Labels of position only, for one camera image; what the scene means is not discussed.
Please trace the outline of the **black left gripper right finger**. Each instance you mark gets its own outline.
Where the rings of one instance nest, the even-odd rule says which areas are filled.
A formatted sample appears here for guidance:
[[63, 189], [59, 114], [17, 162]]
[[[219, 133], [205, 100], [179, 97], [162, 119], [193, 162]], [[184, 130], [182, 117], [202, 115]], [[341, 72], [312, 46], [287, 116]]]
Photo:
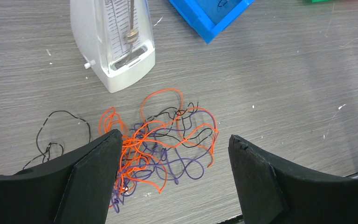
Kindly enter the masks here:
[[303, 167], [232, 135], [228, 153], [247, 224], [358, 224], [358, 176]]

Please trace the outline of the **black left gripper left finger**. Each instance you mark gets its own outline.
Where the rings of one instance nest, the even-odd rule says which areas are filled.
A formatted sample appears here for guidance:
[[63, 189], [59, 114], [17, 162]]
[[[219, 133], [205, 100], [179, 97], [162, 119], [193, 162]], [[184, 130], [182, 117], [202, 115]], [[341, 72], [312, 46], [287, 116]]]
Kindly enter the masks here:
[[112, 130], [62, 156], [0, 175], [0, 224], [103, 224], [122, 149]]

